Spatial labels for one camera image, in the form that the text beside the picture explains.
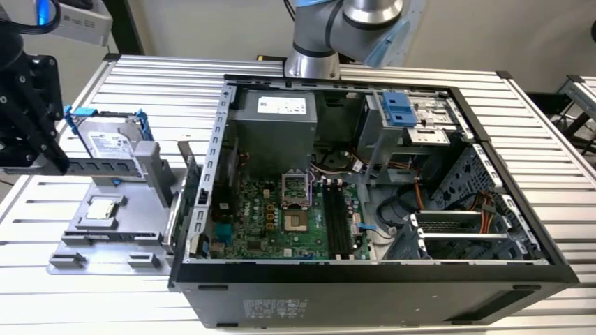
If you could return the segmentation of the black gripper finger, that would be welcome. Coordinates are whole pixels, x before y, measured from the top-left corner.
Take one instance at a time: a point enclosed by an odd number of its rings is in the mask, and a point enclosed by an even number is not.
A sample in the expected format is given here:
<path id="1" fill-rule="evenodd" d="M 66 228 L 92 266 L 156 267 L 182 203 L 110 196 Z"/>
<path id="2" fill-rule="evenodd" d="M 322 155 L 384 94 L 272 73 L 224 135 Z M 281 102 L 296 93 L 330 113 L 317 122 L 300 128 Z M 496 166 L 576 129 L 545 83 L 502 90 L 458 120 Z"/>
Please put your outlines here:
<path id="1" fill-rule="evenodd" d="M 58 145 L 62 98 L 57 60 L 21 54 L 1 71 L 1 135 L 28 135 L 36 151 L 29 167 L 1 167 L 6 174 L 62 175 L 69 159 Z"/>
<path id="2" fill-rule="evenodd" d="M 28 135 L 1 135 L 1 167 L 29 167 L 34 159 Z"/>

